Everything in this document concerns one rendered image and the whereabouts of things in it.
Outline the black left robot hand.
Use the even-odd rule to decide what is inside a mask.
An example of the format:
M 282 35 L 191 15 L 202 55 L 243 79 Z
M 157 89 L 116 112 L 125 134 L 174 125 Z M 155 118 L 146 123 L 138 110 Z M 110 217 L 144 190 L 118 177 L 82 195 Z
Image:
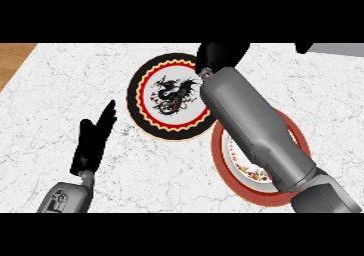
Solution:
M 85 170 L 97 172 L 116 121 L 116 101 L 112 100 L 98 122 L 93 123 L 90 119 L 81 121 L 79 144 L 70 167 L 70 173 L 73 175 L 79 175 Z

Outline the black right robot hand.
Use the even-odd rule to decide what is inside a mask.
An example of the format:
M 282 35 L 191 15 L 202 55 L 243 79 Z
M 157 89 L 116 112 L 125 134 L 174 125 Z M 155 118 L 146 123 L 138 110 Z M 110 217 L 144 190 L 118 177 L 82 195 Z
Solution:
M 205 68 L 217 73 L 224 67 L 236 67 L 251 48 L 249 43 L 203 43 L 197 51 L 196 73 Z

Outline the black dragon plate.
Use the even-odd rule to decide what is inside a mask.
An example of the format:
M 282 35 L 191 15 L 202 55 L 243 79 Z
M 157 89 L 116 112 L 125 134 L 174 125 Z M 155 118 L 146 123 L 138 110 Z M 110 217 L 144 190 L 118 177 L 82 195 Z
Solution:
M 147 61 L 128 87 L 128 111 L 140 129 L 165 141 L 202 135 L 215 124 L 200 98 L 194 55 L 168 53 Z

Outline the red-rimmed floral plate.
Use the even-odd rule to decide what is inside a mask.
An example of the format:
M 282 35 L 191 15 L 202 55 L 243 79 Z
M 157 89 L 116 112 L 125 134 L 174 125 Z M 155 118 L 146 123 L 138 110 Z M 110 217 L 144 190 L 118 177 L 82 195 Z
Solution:
M 267 207 L 290 203 L 295 193 L 279 192 L 271 175 L 251 162 L 220 122 L 214 128 L 212 156 L 221 178 L 245 200 Z

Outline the grey appliance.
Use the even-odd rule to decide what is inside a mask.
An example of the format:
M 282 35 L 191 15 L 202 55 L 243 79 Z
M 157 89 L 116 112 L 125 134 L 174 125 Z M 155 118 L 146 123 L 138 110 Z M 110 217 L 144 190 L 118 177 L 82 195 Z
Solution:
M 296 43 L 296 51 L 326 53 L 364 58 L 364 43 Z

